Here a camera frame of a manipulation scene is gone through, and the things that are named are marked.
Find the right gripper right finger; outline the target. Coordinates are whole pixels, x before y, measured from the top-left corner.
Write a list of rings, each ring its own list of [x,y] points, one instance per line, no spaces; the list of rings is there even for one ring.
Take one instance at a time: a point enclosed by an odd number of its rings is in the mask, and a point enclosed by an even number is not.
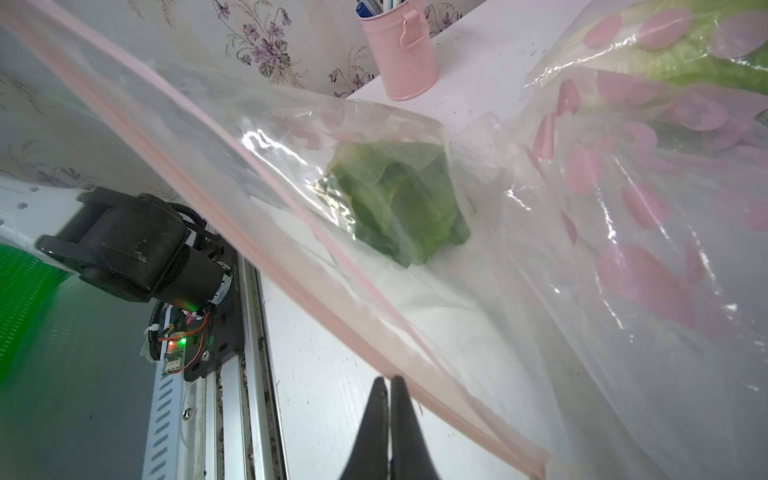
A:
[[[402,376],[395,376],[391,380],[390,434],[391,479],[440,479],[422,435],[406,381]]]

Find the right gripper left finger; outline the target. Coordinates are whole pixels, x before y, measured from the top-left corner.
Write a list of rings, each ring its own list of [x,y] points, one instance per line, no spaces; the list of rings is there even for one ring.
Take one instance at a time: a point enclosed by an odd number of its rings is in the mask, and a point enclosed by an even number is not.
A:
[[[340,480],[389,478],[389,397],[383,377],[372,384],[358,433]]]

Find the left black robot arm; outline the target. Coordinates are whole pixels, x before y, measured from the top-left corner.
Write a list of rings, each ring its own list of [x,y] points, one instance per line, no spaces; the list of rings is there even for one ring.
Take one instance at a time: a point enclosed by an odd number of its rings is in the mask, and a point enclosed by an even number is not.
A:
[[[156,299],[196,313],[220,304],[232,269],[219,261],[224,242],[191,207],[150,194],[98,187],[36,248],[81,280],[130,302]]]

